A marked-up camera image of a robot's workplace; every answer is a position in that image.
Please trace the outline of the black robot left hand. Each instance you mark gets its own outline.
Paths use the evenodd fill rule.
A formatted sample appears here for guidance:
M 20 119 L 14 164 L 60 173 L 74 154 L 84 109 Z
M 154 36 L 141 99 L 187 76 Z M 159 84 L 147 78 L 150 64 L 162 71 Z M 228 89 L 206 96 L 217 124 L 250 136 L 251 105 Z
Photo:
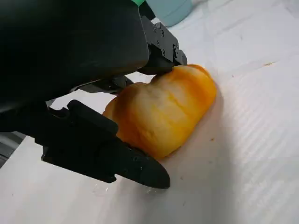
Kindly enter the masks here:
M 167 189 L 165 168 L 120 140 L 116 123 L 77 100 L 61 110 L 46 103 L 77 89 L 117 95 L 132 84 L 127 74 L 186 64 L 176 37 L 131 0 L 3 0 L 0 130 L 34 138 L 52 165 Z

